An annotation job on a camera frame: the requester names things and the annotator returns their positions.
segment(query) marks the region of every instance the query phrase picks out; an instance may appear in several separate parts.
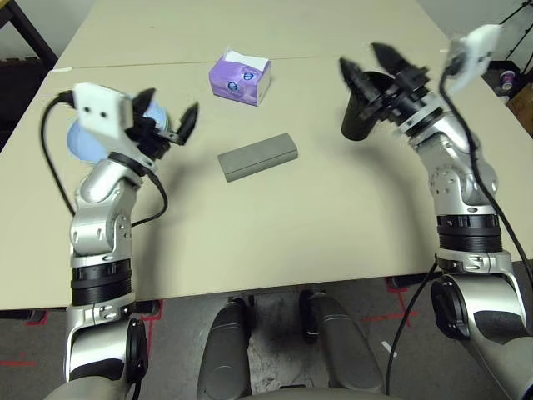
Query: black cable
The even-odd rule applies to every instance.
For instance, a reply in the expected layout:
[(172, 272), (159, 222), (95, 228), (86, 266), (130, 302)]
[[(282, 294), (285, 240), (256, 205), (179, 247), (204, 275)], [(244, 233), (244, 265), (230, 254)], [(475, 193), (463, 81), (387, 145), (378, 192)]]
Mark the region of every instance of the black cable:
[(135, 390), (133, 391), (132, 400), (138, 400), (141, 394), (141, 381), (135, 381)]
[(409, 301), (406, 312), (403, 314), (403, 318), (400, 321), (400, 325), (398, 325), (398, 329), (396, 330), (396, 335), (394, 336), (394, 341), (392, 342), (392, 346), (391, 346), (391, 354), (389, 355), (389, 363), (386, 366), (386, 375), (385, 375), (385, 394), (386, 395), (391, 394), (392, 360), (394, 360), (394, 353), (396, 351), (396, 347), (398, 346), (398, 341), (400, 340), (401, 332), (403, 331), (403, 328), (406, 325), (407, 318), (409, 318), (412, 308), (415, 306), (415, 302), (417, 298), (420, 296), (420, 293), (422, 292), (422, 289), (424, 288), (424, 286), (431, 279), (431, 275), (433, 274), (435, 270), (436, 270), (436, 255), (435, 255), (435, 261), (433, 262), (433, 265), (431, 266), (428, 273), (424, 276), (424, 280), (421, 282), (415, 294), (413, 294), (413, 297)]
[(144, 218), (141, 221), (134, 222), (132, 224), (132, 227), (136, 227), (137, 225), (141, 225), (142, 223), (148, 223), (150, 221), (153, 221), (154, 219), (159, 218), (161, 215), (163, 215), (165, 213), (165, 211), (168, 208), (167, 192), (165, 192), (165, 188), (161, 184), (161, 181), (159, 180), (157, 175), (155, 173), (153, 173), (152, 171), (148, 172), (147, 174), (148, 174), (148, 177), (150, 178), (150, 180), (152, 181), (152, 183), (156, 186), (157, 190), (159, 190), (159, 193), (161, 194), (161, 197), (163, 199), (163, 207), (162, 207), (161, 211), (158, 212), (157, 214), (154, 214), (151, 217)]
[(57, 175), (56, 168), (53, 165), (52, 159), (50, 158), (50, 153), (48, 151), (48, 146), (46, 143), (46, 123), (48, 119), (48, 114), (52, 111), (52, 109), (58, 105), (59, 103), (67, 103), (73, 106), (74, 102), (72, 100), (72, 92), (65, 92), (60, 93), (55, 97), (44, 109), (44, 112), (42, 113), (41, 117), (41, 149), (44, 154), (44, 158), (47, 160), (48, 169), (50, 170), (50, 173), (53, 176), (53, 180), (56, 183), (57, 189), (59, 190), (59, 193), (61, 194), (61, 197), (63, 201), (65, 202), (65, 205), (68, 208), (68, 211), (72, 216), (74, 216), (74, 207), (70, 203), (70, 200), (68, 200), (67, 193), (65, 192), (65, 189), (63, 185), (61, 184), (61, 180), (59, 179), (59, 176)]
[(444, 99), (448, 107), (450, 108), (450, 111), (457, 118), (457, 121), (459, 122), (459, 124), (463, 128), (463, 131), (465, 132), (466, 140), (468, 141), (468, 147), (470, 148), (470, 163), (471, 163), (472, 172), (474, 173), (474, 179), (476, 180), (477, 185), (481, 189), (481, 192), (489, 200), (489, 203), (496, 210), (498, 217), (500, 217), (501, 221), (506, 227), (506, 230), (509, 233), (511, 240), (515, 244), (516, 250), (518, 250), (518, 253), (520, 254), (520, 258), (524, 264), (524, 269), (526, 270), (527, 276), (530, 279), (531, 288), (533, 289), (533, 272), (531, 271), (531, 265), (529, 263), (529, 260), (527, 259), (526, 253), (524, 252), (524, 249), (522, 248), (522, 245), (520, 244), (520, 241), (518, 240), (518, 237), (516, 236), (515, 231), (513, 230), (511, 224), (509, 223), (509, 220), (507, 219), (506, 215), (501, 209), (500, 204), (498, 204), (498, 202), (494, 199), (491, 192), (489, 192), (489, 190), (486, 188), (485, 184), (481, 180), (480, 171), (477, 166), (477, 154), (476, 154), (477, 146), (476, 146), (476, 143), (474, 142), (474, 138), (472, 137), (472, 132), (470, 128), (468, 127), (468, 124), (466, 123), (465, 119), (461, 116), (459, 111), (457, 111), (456, 106), (446, 94), (444, 84), (446, 82), (446, 78), (449, 75), (450, 75), (449, 71), (445, 69), (441, 75), (441, 80), (439, 81), (439, 94), (442, 96), (442, 98)]

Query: red tape marking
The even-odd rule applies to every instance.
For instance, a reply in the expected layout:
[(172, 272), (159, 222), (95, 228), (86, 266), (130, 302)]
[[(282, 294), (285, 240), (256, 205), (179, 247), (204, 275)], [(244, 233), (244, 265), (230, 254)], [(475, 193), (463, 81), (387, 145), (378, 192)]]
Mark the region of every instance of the red tape marking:
[(35, 367), (34, 361), (0, 360), (0, 366), (4, 367)]
[(48, 311), (45, 311), (44, 315), (41, 318), (41, 321), (35, 321), (35, 322), (28, 321), (25, 323), (25, 325), (27, 327), (35, 327), (36, 325), (45, 325), (47, 323), (47, 320), (48, 320)]
[(152, 336), (153, 336), (153, 323), (154, 321), (159, 321), (163, 315), (163, 301), (159, 300), (159, 312), (156, 315), (150, 317), (141, 317), (141, 320), (148, 322), (148, 338), (147, 338), (147, 347), (148, 355), (150, 355), (150, 349), (152, 348)]
[[(416, 317), (418, 315), (417, 311), (411, 311), (409, 314), (409, 317)], [(387, 315), (375, 315), (370, 317), (361, 318), (359, 320), (360, 323), (377, 323), (379, 321), (386, 321), (389, 319), (402, 319), (403, 318), (403, 312), (399, 312), (397, 314), (387, 314)]]

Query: floor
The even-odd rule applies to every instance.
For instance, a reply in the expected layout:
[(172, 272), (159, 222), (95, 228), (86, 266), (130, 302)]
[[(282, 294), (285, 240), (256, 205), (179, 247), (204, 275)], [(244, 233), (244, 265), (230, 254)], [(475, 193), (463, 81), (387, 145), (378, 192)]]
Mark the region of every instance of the floor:
[[(523, 278), (521, 268), (516, 270)], [(388, 288), (383, 278), (330, 282), (310, 288), (326, 290), (343, 304), (360, 324), (384, 371), (388, 351), (381, 342), (391, 343), (398, 318), (414, 289), (398, 292)], [(526, 303), (531, 304), (527, 289), (530, 300), (526, 299)], [(255, 293), (257, 328), (248, 350), (254, 393), (298, 383), (327, 385), (319, 347), (301, 340), (297, 311), (301, 290), (302, 287), (283, 287)], [(145, 322), (150, 369), (140, 398), (195, 398), (207, 331), (227, 296), (169, 299), (163, 303), (160, 318)], [(62, 383), (64, 326), (65, 314), (60, 311), (50, 312), (46, 322), (39, 325), (0, 320), (0, 398), (42, 399)], [(461, 344), (437, 330), (428, 288), (410, 316), (397, 353), (391, 390), (400, 398), (505, 398)]]

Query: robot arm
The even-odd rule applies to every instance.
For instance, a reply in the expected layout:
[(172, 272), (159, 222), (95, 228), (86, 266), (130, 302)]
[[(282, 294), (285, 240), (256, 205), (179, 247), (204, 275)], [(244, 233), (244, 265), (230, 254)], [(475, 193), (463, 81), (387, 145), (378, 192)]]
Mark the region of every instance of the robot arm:
[[(452, 92), (486, 70), (498, 29), (481, 27), (452, 44), (447, 66), (456, 76)], [(427, 169), (436, 212), (437, 262), (445, 273), (431, 288), (436, 323), (447, 337), (463, 341), (509, 398), (531, 398), (533, 337), (511, 256), (501, 246), (498, 216), (472, 172), (466, 133), (426, 89), (427, 69), (409, 64), (390, 46), (372, 46), (388, 75), (363, 72), (341, 59), (351, 89), (342, 133), (363, 140), (378, 120), (388, 119), (407, 135)], [(477, 158), (481, 180), (496, 193), (496, 173), (479, 148)]]
[(143, 322), (131, 317), (131, 213), (142, 176), (151, 179), (155, 160), (169, 142), (185, 144), (197, 119), (197, 104), (177, 132), (158, 129), (143, 117), (153, 89), (129, 96), (91, 83), (76, 85), (81, 126), (108, 152), (76, 191), (70, 229), (72, 304), (67, 308), (66, 383), (47, 399), (124, 399), (136, 392), (148, 368)]

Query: tissue box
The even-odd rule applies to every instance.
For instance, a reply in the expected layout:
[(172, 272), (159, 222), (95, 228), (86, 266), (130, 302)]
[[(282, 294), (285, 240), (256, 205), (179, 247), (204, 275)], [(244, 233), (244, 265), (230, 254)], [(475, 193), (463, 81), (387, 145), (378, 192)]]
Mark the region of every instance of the tissue box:
[(270, 86), (270, 61), (226, 52), (209, 72), (213, 94), (258, 106)]

